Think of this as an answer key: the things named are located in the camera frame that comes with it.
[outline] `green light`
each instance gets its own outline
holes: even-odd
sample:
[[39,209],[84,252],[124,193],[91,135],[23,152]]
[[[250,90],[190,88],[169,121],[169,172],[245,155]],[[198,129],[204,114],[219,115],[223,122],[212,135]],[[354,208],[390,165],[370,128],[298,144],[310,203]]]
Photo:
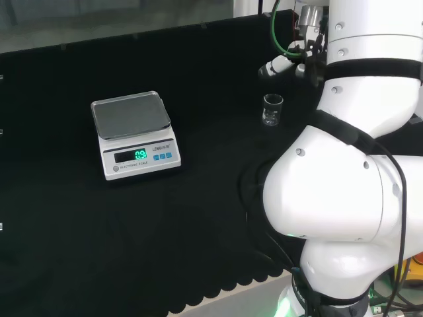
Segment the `green light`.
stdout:
[[291,304],[289,303],[289,299],[284,298],[282,302],[278,305],[278,310],[274,317],[286,317],[291,308]]
[[136,160],[142,160],[147,158],[147,153],[145,152],[145,150],[139,150],[135,152],[135,159]]

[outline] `black band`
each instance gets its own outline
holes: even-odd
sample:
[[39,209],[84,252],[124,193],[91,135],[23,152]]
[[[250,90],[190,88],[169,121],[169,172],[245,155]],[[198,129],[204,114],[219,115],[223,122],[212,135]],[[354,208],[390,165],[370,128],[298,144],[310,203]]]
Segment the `black band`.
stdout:
[[[305,308],[305,299],[307,298],[307,293],[309,293],[309,291],[307,292],[307,287],[304,285],[304,283],[301,283],[300,281],[295,282],[295,275],[292,275],[292,289],[299,303],[302,305],[303,308]],[[361,294],[360,296],[355,297],[353,299],[336,299],[334,297],[329,297],[324,294],[318,294],[319,304],[321,306],[348,306],[366,300],[367,303],[365,307],[367,309],[367,306],[369,304],[368,290],[364,294]]]
[[351,59],[327,65],[325,80],[361,76],[407,77],[420,80],[421,68],[421,62],[409,59]]
[[374,138],[366,132],[322,110],[314,111],[308,124],[329,133],[347,145],[354,146],[367,155],[376,146]]

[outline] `yellow object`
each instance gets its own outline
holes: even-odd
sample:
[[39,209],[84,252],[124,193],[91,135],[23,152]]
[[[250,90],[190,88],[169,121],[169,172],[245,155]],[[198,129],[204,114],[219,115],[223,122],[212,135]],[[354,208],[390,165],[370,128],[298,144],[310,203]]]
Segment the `yellow object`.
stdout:
[[[406,266],[406,261],[403,262],[403,271],[401,272],[401,279],[403,278],[403,274],[404,274],[404,270],[405,270],[405,266]],[[394,272],[394,280],[397,276],[397,270],[398,267],[397,265],[395,266],[395,272]],[[405,280],[405,286],[407,284],[415,284],[421,282],[421,284],[423,285],[423,265],[419,264],[414,258],[411,259],[411,263],[410,263],[410,269],[408,271],[407,274],[407,278]]]

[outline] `screw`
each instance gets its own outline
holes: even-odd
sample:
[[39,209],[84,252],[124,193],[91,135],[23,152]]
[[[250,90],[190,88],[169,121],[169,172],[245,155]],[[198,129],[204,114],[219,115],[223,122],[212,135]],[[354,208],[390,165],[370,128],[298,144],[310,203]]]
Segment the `screw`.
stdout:
[[399,195],[399,186],[398,186],[398,184],[393,184],[393,185],[392,185],[392,193],[393,193],[395,196],[398,196],[398,195]]
[[303,149],[296,149],[295,153],[297,153],[297,155],[303,157],[305,155],[305,151]]

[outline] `scale weighing pan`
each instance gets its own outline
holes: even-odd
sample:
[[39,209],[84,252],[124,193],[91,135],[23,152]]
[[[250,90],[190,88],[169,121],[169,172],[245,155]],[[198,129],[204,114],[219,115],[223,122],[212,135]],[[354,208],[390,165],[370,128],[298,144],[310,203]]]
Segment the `scale weighing pan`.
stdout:
[[104,140],[159,131],[171,124],[155,91],[95,101],[91,109],[98,136]]

